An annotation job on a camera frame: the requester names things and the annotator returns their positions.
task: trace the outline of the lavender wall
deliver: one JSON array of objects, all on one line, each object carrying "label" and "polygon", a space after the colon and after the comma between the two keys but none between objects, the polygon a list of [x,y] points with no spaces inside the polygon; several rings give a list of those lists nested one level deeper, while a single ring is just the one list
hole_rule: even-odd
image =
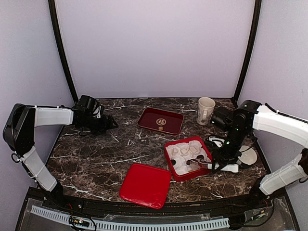
[{"label": "lavender wall", "polygon": [[[263,1],[256,43],[240,96],[308,119],[308,2]],[[301,147],[256,132],[272,171],[288,163]],[[301,230],[308,230],[308,184],[287,188]]]},{"label": "lavender wall", "polygon": [[56,2],[79,96],[233,96],[254,0]]},{"label": "lavender wall", "polygon": [[[72,105],[56,48],[48,1],[4,0],[0,6],[0,128],[15,103]],[[46,161],[59,127],[38,128],[36,148]],[[33,181],[0,139],[0,229],[15,230]]]}]

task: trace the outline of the emblem on tray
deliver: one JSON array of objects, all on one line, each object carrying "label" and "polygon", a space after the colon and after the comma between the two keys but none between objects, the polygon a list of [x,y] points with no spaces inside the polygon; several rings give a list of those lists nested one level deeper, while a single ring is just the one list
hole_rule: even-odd
[{"label": "emblem on tray", "polygon": [[167,123],[167,121],[165,119],[158,119],[156,120],[156,123],[159,125],[159,126],[163,126]]}]

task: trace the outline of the red tray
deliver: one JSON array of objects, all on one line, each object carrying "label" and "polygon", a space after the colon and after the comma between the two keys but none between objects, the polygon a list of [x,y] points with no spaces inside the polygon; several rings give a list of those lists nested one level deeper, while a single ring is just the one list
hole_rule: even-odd
[{"label": "red tray", "polygon": [[170,186],[171,173],[167,170],[132,164],[120,189],[126,201],[159,209],[163,207]]},{"label": "red tray", "polygon": [[193,136],[193,137],[189,137],[189,138],[186,138],[186,139],[183,139],[183,140],[173,141],[173,142],[166,143],[165,144],[165,158],[166,158],[166,160],[168,162],[168,165],[169,165],[170,170],[172,172],[173,178],[177,182],[182,182],[182,181],[185,181],[185,180],[190,180],[192,178],[203,176],[203,175],[209,174],[211,172],[210,169],[200,169],[200,170],[197,170],[197,171],[189,172],[189,173],[184,174],[184,175],[178,175],[175,172],[175,169],[174,169],[174,167],[173,167],[173,165],[171,163],[171,160],[170,160],[170,157],[169,157],[169,154],[168,154],[166,148],[168,146],[170,146],[170,145],[175,145],[177,143],[188,143],[189,141],[199,141],[202,144],[202,148],[205,150],[205,153],[207,154],[207,157],[212,161],[212,155],[208,151],[208,149],[206,148],[206,146],[205,146],[205,144],[204,144],[204,142],[203,142],[203,140],[201,139],[200,136]]},{"label": "red tray", "polygon": [[181,132],[183,120],[184,116],[179,113],[146,108],[138,120],[138,125],[141,128],[177,135]]}]

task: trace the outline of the dark red tray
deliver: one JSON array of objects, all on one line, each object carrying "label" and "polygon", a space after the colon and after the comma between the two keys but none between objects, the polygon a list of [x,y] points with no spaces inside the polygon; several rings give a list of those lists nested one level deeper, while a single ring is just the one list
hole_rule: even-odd
[{"label": "dark red tray", "polygon": [[177,135],[181,132],[183,120],[184,116],[179,113],[146,108],[140,116],[138,125],[141,128]]}]

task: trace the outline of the dark marble surface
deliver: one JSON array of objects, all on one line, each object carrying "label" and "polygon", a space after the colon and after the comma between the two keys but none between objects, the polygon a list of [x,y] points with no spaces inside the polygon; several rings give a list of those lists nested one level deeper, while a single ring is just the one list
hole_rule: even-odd
[{"label": "dark marble surface", "polygon": [[[215,99],[216,106],[233,108],[229,99]],[[212,126],[196,122],[197,99],[104,99],[105,114],[113,115],[119,128],[100,136],[81,137],[67,126],[57,141],[47,167],[61,182],[64,193],[77,197],[123,202],[119,190],[133,163],[168,169],[164,145],[170,141],[210,134],[224,136]],[[137,121],[147,107],[185,116],[181,133],[173,136],[140,128]],[[250,146],[251,140],[244,144]],[[219,172],[185,182],[171,180],[166,202],[191,202],[226,198],[249,192],[254,181],[266,171],[258,158],[253,167],[239,173]]]}]

